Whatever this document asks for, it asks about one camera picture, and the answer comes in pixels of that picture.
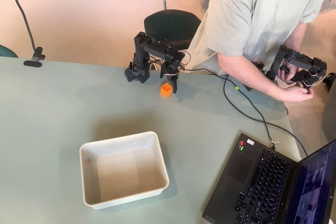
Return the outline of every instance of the floor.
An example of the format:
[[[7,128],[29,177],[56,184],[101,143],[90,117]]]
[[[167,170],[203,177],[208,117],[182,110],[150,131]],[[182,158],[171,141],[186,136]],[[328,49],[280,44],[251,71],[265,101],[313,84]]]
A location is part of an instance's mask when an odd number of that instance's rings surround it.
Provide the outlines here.
[[[194,13],[202,19],[209,0],[167,0],[170,9]],[[20,0],[36,46],[47,60],[127,66],[133,58],[133,38],[144,31],[144,19],[163,9],[162,0]],[[336,72],[336,0],[324,1],[321,14],[308,26],[302,53],[318,57]],[[21,58],[32,56],[21,13],[14,0],[2,0],[0,41]],[[327,92],[314,88],[312,100],[286,103],[295,135],[308,153],[327,141],[321,117]]]

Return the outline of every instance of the white bin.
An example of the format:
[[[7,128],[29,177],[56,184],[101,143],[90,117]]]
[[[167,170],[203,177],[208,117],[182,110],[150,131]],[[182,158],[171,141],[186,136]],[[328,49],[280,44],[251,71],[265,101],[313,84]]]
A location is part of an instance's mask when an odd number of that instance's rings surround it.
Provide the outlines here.
[[[169,185],[154,132],[86,143],[79,153],[84,203],[95,210],[159,195]]]

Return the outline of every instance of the chair backrest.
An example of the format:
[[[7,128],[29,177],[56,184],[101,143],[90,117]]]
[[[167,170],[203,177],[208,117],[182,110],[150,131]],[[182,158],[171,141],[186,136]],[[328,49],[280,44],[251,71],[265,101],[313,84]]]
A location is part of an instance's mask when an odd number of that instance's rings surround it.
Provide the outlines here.
[[[0,57],[18,58],[18,56],[13,51],[2,45],[0,45]]]

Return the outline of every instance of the light green table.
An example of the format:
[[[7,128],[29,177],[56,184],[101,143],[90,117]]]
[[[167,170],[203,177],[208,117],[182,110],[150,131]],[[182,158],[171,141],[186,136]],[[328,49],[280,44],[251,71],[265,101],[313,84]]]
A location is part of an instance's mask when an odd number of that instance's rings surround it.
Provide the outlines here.
[[[263,124],[238,114],[223,81],[181,74],[177,94],[160,95],[152,72],[145,84],[126,81],[123,68],[0,57],[0,223],[206,223],[208,199],[240,133],[268,144]],[[246,113],[257,112],[227,85]],[[267,121],[287,129],[282,102],[255,91],[249,97]],[[155,131],[170,177],[160,196],[96,211],[82,200],[79,147]],[[293,138],[270,129],[277,151],[299,160]]]

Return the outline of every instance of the leader arm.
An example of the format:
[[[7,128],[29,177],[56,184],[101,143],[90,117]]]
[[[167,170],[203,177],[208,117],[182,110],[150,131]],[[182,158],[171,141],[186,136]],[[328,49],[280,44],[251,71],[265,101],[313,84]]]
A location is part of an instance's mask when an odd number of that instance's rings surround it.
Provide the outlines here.
[[[314,83],[319,81],[320,77],[325,77],[327,72],[327,64],[324,61],[318,58],[310,58],[286,46],[280,46],[271,69],[266,73],[266,77],[271,81],[275,80],[279,69],[285,71],[286,74],[289,73],[288,67],[282,65],[283,60],[298,68],[302,68],[302,70],[295,74],[291,81],[301,82],[303,87],[308,89],[308,93]]]
[[[161,43],[160,41],[140,32],[135,38],[135,53],[133,62],[125,70],[128,81],[139,80],[144,83],[150,76],[150,54],[164,60],[161,66],[160,78],[167,76],[171,82],[173,92],[177,91],[178,67],[185,54]]]

